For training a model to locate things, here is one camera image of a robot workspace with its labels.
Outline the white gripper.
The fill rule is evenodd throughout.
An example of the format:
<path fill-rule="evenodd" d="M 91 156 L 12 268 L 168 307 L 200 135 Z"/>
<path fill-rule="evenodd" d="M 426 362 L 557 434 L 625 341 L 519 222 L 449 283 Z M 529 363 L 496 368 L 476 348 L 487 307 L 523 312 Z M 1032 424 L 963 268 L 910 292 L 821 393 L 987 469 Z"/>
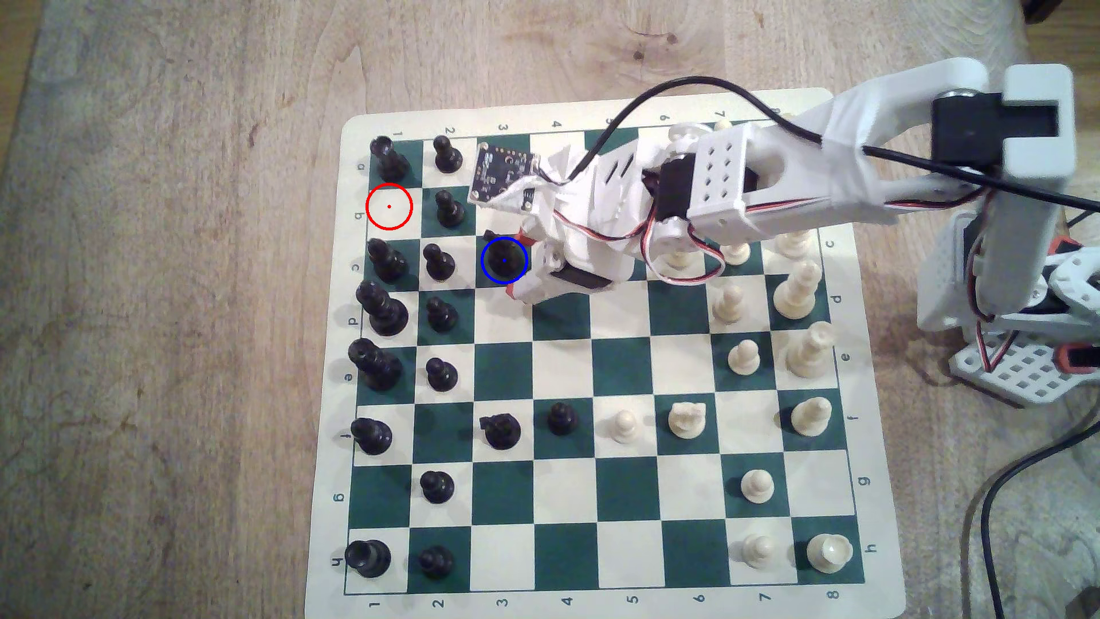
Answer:
<path fill-rule="evenodd" d="M 629 142 L 600 155 L 572 181 L 535 189 L 516 240 L 530 267 L 507 295 L 541 303 L 569 292 L 591 294 L 629 280 L 653 198 L 642 172 L 658 164 L 658 143 Z"/>

